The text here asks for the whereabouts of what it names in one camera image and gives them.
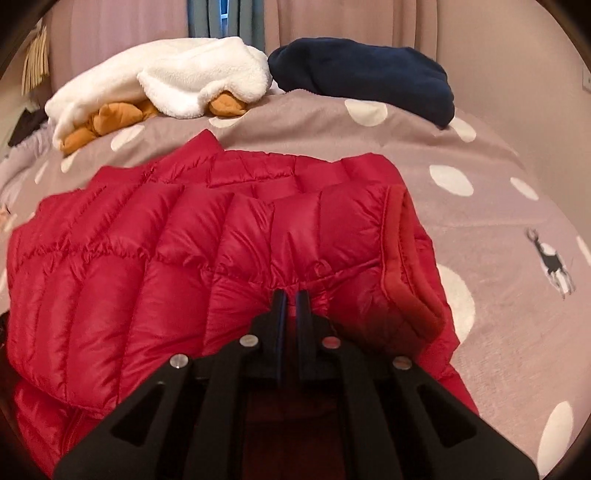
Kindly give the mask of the navy blue fleece garment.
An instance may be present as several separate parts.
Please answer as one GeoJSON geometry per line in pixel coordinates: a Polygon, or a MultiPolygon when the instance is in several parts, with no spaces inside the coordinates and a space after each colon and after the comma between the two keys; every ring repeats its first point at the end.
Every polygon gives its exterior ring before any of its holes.
{"type": "Polygon", "coordinates": [[[410,48],[362,44],[339,38],[301,38],[269,57],[283,91],[383,102],[440,128],[455,116],[454,94],[444,68],[410,48]]]}

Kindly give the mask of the pink curtain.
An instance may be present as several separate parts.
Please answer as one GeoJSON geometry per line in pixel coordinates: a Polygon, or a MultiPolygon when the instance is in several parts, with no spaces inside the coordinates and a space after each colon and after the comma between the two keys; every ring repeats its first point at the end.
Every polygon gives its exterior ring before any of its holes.
{"type": "MultiPolygon", "coordinates": [[[[190,37],[186,1],[59,1],[46,16],[53,89],[132,46],[190,37]]],[[[435,1],[265,1],[266,53],[298,38],[438,48],[435,1]]]]}

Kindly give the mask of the orange garment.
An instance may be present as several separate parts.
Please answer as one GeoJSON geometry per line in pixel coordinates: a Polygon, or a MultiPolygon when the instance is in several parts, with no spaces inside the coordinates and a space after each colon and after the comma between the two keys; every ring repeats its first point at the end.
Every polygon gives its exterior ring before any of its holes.
{"type": "MultiPolygon", "coordinates": [[[[206,113],[222,118],[239,117],[246,111],[247,104],[228,91],[219,94],[207,104],[205,109],[206,113]]],[[[158,115],[161,115],[161,112],[150,100],[143,100],[137,104],[126,102],[105,104],[90,114],[71,133],[64,136],[58,142],[58,150],[65,156],[70,155],[97,138],[158,115]]]]}

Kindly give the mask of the black garment on bed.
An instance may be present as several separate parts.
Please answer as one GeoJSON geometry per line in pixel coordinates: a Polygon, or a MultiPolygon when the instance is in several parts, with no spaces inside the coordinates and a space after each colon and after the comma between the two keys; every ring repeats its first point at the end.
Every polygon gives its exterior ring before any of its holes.
{"type": "Polygon", "coordinates": [[[24,109],[7,142],[8,146],[15,147],[21,143],[32,133],[37,131],[47,119],[48,117],[43,109],[37,109],[34,111],[24,109]]]}

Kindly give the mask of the red down puffer jacket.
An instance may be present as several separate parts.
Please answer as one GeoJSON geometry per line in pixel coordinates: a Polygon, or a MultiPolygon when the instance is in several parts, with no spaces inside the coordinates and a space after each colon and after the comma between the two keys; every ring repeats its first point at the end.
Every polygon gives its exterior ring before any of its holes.
{"type": "Polygon", "coordinates": [[[21,438],[46,474],[165,360],[249,330],[276,290],[406,355],[467,406],[431,238],[385,157],[226,150],[202,132],[44,199],[7,250],[21,438]]]}

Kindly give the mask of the white fleece garment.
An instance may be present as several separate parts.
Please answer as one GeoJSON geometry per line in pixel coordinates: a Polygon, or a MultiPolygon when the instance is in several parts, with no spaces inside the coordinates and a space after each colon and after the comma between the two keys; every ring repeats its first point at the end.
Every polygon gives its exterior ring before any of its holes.
{"type": "Polygon", "coordinates": [[[149,99],[178,119],[202,116],[211,100],[229,92],[259,102],[273,78],[266,54],[238,37],[157,40],[122,51],[79,74],[45,105],[53,147],[101,106],[149,99]]]}

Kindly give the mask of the teal curtain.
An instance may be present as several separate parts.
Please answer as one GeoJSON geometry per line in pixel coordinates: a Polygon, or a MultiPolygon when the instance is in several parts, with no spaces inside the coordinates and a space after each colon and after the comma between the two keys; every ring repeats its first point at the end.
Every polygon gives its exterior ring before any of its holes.
{"type": "Polygon", "coordinates": [[[187,0],[190,37],[238,36],[246,45],[266,49],[263,0],[187,0]]]}

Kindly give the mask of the tan tassel hanging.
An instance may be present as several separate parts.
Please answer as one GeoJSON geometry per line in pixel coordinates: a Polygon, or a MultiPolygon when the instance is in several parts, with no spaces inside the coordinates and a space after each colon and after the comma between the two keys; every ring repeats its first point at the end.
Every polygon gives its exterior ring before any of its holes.
{"type": "Polygon", "coordinates": [[[41,24],[26,48],[21,76],[21,94],[23,96],[30,94],[49,76],[48,30],[45,24],[41,24]]]}

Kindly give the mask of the grey polka dot bedspread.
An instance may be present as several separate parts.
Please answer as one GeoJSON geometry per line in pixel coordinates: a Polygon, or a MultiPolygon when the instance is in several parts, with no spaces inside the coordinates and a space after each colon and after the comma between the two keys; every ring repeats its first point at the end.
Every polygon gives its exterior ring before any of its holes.
{"type": "Polygon", "coordinates": [[[297,90],[236,119],[157,117],[71,157],[42,129],[7,160],[1,235],[46,196],[104,165],[131,167],[202,130],[222,146],[325,161],[387,157],[410,189],[435,247],[460,345],[452,363],[484,419],[556,478],[590,438],[590,252],[575,227],[487,125],[458,112],[449,127],[396,107],[297,90]]]}

